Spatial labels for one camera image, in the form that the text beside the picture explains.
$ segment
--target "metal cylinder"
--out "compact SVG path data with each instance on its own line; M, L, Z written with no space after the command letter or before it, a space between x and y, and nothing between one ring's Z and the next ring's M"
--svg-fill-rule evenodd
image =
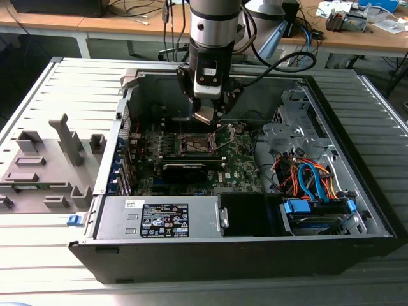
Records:
M237 33L239 16L230 20L207 20L191 13L191 38L203 47L229 45Z
M198 12L197 15L235 15L239 13L240 5L241 0L190 0L191 12Z

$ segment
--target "blue cable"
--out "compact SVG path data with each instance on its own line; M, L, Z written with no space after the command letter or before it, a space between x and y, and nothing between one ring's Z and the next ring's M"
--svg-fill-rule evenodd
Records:
M307 51L309 52L309 50L310 50L310 48L311 48L311 46L312 46L312 40L311 40L311 38L310 38L309 33L308 33L307 30L305 29L305 27L300 27L300 28L301 28L301 29L305 32L305 34L306 34L306 37L307 37ZM306 57L303 58L302 65L300 65L300 67L302 67L302 66L305 64L305 62L306 62Z
M321 198L323 202L329 202L329 199L327 198L324 189L321 187L319 172L312 164L307 163L300 166L298 174L300 187L303 189L303 191L305 191L305 193L307 193L308 196L310 196L312 201L315 200L314 195L306 188L305 183L303 182L303 171L306 167L310 167L310 169L312 169L314 175L314 182L316 183L316 190L317 194L319 195L319 198Z

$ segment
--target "sticker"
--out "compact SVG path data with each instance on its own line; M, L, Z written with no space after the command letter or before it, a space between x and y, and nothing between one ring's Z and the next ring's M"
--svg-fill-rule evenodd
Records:
M141 208L145 200L126 200L125 208Z
M22 190L22 189L38 189L36 186L14 186L14 189Z
M188 204L144 204L140 236L142 238L188 237Z

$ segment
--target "green circuit board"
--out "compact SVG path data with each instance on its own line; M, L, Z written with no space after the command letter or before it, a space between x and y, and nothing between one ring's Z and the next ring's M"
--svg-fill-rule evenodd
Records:
M190 144L186 150L200 153L206 148L201 139L205 133L188 134ZM205 182L192 184L166 184L158 174L161 167L161 152L158 148L167 138L172 138L170 148L174 156L180 154L180 137L176 133L158 130L146 130L142 133L141 148L145 154L143 159L135 160L137 187L133 195L137 196L213 196L219 192L257 192L261 191L261 182L254 176L256 166L251 153L250 133L235 133L233 141L214 153L226 157L222 171L208 171ZM231 140L231 133L224 129L216 133L214 147L220 147Z

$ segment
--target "white cable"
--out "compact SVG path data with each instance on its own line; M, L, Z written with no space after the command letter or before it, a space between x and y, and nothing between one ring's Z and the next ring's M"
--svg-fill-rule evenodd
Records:
M389 13L393 18L395 18L397 20L399 19L399 17L395 16L394 14L392 14L392 12L390 12L389 10L383 8L382 6L372 5L370 7L371 8L379 8L380 10L383 10L383 11L386 11L387 13Z

